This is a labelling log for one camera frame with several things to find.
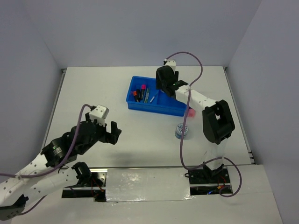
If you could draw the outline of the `pink cap black highlighter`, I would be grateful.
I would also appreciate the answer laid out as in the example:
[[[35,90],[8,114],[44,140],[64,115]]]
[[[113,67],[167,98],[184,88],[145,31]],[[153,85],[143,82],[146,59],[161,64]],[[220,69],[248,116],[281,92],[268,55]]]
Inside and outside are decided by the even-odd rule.
[[[142,84],[140,89],[140,101],[144,101],[144,95],[145,95],[146,85]]]

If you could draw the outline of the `blue cap black highlighter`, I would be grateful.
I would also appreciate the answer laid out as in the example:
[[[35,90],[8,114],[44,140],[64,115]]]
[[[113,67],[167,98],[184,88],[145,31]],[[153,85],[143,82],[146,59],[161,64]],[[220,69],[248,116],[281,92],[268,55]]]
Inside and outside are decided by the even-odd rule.
[[[142,100],[142,93],[141,93],[140,89],[136,90],[136,96],[137,96],[138,102],[141,102],[141,100]]]

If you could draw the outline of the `pink glue bottle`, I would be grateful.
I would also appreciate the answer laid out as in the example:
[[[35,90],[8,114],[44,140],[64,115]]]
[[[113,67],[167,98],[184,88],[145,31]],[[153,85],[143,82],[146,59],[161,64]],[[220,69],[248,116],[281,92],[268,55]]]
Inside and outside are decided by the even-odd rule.
[[[192,109],[192,108],[189,108],[189,109],[188,109],[188,112],[186,113],[186,115],[187,115],[187,117],[189,117],[189,118],[193,118],[193,117],[195,117],[195,115],[196,115],[196,111],[195,111],[194,109]]]

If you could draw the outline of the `blue jar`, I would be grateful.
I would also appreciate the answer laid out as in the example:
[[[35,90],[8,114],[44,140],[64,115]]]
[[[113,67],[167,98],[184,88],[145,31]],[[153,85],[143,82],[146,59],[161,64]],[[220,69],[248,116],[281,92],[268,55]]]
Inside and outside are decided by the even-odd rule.
[[[188,130],[187,125],[183,126],[183,123],[178,124],[175,129],[175,137],[178,139],[184,138],[188,134]]]

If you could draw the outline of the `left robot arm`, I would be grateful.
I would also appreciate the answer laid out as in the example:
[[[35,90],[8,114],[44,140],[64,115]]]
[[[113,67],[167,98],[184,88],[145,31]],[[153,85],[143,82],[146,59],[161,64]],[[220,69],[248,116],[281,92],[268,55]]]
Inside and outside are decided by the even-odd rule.
[[[61,168],[75,162],[96,143],[116,144],[121,129],[111,122],[111,132],[98,119],[78,123],[61,137],[52,140],[26,167],[0,185],[0,219],[6,221],[23,215],[24,209],[35,200],[65,187],[93,186],[101,188],[104,177],[93,174],[85,162],[76,162],[65,170]]]

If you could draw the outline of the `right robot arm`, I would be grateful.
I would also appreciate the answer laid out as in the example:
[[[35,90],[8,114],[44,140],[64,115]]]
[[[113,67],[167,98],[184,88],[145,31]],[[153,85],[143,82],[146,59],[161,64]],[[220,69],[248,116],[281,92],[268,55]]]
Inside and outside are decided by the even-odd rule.
[[[178,79],[176,63],[166,60],[156,70],[156,88],[168,97],[186,104],[186,109],[194,109],[202,114],[202,128],[205,138],[212,144],[204,155],[203,177],[207,182],[216,181],[223,169],[221,147],[235,130],[235,124],[228,103],[216,101],[191,88],[191,85]]]

